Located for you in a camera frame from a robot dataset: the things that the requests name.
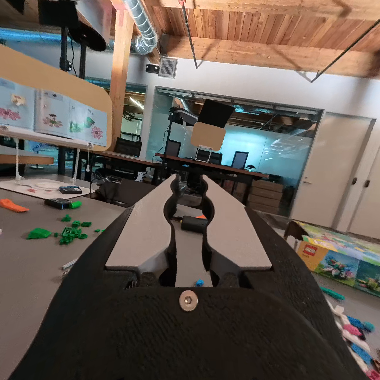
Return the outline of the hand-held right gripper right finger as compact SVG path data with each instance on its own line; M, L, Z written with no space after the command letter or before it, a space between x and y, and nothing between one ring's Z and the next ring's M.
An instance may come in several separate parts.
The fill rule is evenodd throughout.
M250 271L268 271L272 263L245 206L207 175L201 176L203 228L202 262L213 287L226 274L239 281Z

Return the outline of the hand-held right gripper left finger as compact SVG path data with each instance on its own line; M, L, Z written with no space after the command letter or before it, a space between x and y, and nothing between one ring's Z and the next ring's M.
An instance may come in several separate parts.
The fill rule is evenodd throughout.
M105 264L107 270L153 273L161 286L174 287L177 254L171 218L177 211L179 176L171 175L132 207Z

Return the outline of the pile of colourful toy bricks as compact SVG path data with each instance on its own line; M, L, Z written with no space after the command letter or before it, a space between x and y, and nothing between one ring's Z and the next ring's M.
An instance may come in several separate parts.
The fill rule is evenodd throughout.
M379 347L372 348L368 337L375 331L375 326L368 321L361 321L345 313L341 304L333 305L328 298L326 302L333 314L335 325L355 363L364 373L366 379L380 379Z

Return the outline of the wood-edged side desk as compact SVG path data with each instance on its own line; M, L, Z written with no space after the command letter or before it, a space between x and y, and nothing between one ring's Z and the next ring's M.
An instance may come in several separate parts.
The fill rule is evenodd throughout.
M54 158L45 155L19 155L15 153L0 154L0 164L30 164L30 165L52 165L54 164Z

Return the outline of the black flat case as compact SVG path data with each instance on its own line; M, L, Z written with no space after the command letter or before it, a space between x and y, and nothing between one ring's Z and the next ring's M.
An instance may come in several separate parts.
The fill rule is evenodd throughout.
M208 224L206 218L183 216L181 222L181 230L195 233L203 233Z

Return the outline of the black office chair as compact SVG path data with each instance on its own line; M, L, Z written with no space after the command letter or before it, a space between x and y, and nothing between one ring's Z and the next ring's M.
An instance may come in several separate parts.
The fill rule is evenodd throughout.
M95 198L121 207L130 207L153 191L156 186L129 179L102 179L97 184Z
M139 157L142 143L140 141L126 140L117 138L114 152L132 157Z

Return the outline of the stacked cardboard boxes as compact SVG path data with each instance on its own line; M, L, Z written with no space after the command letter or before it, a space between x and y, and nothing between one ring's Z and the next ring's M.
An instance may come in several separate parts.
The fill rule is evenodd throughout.
M266 180L253 180L247 206L253 210L278 215L283 185Z

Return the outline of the group of green toy bricks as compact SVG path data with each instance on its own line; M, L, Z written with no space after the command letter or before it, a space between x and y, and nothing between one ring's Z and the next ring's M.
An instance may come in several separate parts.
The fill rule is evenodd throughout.
M59 245L68 246L75 240L86 240L89 232L86 232L92 227L91 221L73 220L69 214L66 214L61 220L65 223L63 229L58 231L49 231L43 228L34 228L29 232L27 240L47 239L54 237Z

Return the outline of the beige rounded panel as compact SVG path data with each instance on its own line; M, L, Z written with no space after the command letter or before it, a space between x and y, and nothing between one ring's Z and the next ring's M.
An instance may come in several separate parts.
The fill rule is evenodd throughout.
M196 122L193 126L190 143L196 148L203 147L208 150L219 151L225 135L226 130L224 128Z

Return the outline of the yellow cardboard toy box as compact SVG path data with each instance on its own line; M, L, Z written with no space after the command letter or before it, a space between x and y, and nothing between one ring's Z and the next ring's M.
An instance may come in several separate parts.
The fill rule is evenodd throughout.
M380 246L339 232L290 221L284 240L291 237L307 268L360 291L380 297Z

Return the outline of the orange brick separator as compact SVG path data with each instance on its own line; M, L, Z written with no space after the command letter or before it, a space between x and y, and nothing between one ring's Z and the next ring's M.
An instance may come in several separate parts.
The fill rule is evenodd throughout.
M17 212L17 213L23 213L23 212L29 211L28 208L17 205L7 198L3 198L0 200L0 207L9 211Z

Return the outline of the wooden ceiling beam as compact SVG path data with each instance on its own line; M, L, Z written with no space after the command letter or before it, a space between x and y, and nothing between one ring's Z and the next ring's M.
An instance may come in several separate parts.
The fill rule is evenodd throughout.
M287 69L300 73L321 72L343 52L199 37L194 37L192 41L196 58L201 61ZM325 74L379 79L379 51L371 53L349 50Z
M134 20L127 10L116 11L115 39L109 93L113 105L112 141L108 149L109 151L114 151L117 139L121 136L133 26Z

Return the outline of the black ceiling-mounted unit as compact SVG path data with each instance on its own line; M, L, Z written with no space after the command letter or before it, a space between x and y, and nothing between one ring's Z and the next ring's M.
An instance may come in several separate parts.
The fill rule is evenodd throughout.
M38 1L39 22L41 25L57 26L61 29L60 69L64 72L74 70L72 61L67 58L68 38L71 43L80 45L79 73L75 76L85 79L87 49L102 52L107 49L106 40L92 27L79 21L74 1Z

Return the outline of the glass wall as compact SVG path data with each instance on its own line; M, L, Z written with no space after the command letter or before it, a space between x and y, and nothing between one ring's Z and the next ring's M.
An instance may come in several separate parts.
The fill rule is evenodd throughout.
M183 108L199 116L206 99L235 107L228 120L219 151L221 165L231 166L235 151L249 152L245 170L268 174L269 182L283 185L278 215L289 216L306 165L321 111L276 103L155 87L146 158L161 161L164 154L169 109ZM172 123L170 140L181 142L180 158L195 159L191 145L193 126Z

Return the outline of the silver ceiling duct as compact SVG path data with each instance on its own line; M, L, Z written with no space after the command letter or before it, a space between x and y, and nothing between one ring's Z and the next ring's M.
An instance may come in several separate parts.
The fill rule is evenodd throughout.
M140 35L133 38L132 50L139 55L151 54L158 45L158 33L149 18L147 8L142 0L122 0L129 11Z

